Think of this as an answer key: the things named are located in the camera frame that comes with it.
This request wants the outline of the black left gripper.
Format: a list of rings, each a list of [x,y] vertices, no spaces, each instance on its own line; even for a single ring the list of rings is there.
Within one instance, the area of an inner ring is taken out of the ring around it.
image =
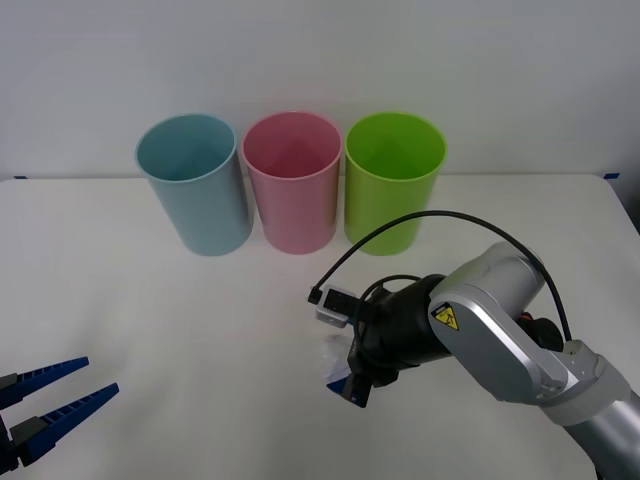
[[[23,373],[1,377],[0,408],[9,408],[25,397],[89,365],[87,357],[75,358]],[[2,469],[18,469],[33,464],[64,436],[119,393],[112,383],[81,399],[57,408],[45,415],[35,416],[8,429],[0,418],[0,461]]]

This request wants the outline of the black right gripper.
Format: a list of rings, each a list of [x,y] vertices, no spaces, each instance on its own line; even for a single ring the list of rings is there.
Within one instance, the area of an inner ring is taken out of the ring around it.
[[[350,323],[353,340],[348,354],[352,373],[327,384],[330,391],[359,408],[367,406],[372,386],[387,386],[399,376],[396,360],[383,345],[380,333],[382,319],[377,306],[359,299],[352,301]]]

